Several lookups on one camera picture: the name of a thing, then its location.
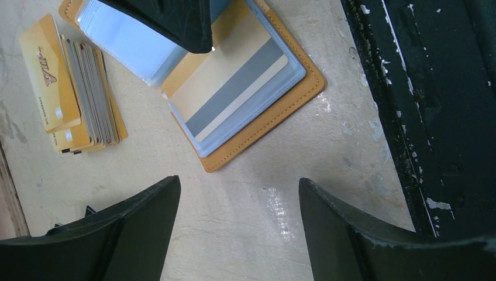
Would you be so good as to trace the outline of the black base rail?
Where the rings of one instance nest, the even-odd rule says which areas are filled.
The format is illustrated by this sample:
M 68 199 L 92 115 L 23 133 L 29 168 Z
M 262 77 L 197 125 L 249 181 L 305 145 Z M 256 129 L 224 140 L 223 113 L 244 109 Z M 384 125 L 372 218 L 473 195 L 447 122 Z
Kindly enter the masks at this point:
M 343 1 L 417 232 L 495 233 L 495 2 Z

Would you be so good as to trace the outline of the orange leather card holder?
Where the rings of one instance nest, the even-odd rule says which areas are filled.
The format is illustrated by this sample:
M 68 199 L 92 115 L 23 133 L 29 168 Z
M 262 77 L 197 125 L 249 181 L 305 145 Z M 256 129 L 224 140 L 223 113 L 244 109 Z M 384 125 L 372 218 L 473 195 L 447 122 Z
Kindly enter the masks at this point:
M 326 86 L 264 1 L 63 1 L 58 12 L 161 89 L 209 173 Z

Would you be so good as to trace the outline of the single gold credit card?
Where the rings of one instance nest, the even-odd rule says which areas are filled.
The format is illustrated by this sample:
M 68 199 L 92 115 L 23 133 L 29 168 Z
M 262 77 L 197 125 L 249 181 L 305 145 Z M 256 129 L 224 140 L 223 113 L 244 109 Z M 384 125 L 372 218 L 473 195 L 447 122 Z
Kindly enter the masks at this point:
M 213 51 L 188 53 L 162 83 L 197 142 L 213 134 L 290 61 L 246 1 L 232 1 L 214 22 L 212 34 Z

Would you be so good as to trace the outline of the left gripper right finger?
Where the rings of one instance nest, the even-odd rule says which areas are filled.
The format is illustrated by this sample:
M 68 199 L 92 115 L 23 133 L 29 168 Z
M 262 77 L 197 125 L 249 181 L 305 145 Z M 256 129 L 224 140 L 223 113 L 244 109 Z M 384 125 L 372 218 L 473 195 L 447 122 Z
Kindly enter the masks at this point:
M 494 280 L 495 235 L 445 240 L 380 220 L 299 180 L 315 280 Z

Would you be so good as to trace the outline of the plywood board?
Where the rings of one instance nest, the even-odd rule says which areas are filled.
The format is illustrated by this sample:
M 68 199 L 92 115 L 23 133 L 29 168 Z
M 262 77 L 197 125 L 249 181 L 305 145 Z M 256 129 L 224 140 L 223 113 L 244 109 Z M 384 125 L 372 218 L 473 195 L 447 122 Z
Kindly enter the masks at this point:
M 1 146 L 1 240 L 29 235 L 26 218 Z

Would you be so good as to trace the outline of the gold credit card stack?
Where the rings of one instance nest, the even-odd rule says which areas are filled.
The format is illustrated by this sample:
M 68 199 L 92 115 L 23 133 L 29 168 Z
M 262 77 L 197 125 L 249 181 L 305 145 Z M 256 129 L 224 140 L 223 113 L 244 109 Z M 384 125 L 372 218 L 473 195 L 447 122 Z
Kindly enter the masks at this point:
M 94 152 L 128 137 L 99 49 L 65 38 L 49 13 L 19 43 L 56 152 Z

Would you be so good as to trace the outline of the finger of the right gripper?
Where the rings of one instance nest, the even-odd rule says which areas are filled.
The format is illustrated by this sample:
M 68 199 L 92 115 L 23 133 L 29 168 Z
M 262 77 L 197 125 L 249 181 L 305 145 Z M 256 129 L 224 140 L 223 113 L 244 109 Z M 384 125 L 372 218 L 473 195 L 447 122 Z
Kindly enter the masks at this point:
M 208 53 L 213 47 L 209 0 L 108 0 L 103 3 L 190 53 Z

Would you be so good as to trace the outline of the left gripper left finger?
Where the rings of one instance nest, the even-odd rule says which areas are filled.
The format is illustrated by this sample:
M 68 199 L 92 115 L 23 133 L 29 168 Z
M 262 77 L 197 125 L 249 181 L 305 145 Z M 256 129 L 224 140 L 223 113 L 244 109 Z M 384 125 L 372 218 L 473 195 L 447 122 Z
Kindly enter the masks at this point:
M 168 176 L 39 237 L 1 241 L 2 280 L 159 280 L 181 195 Z

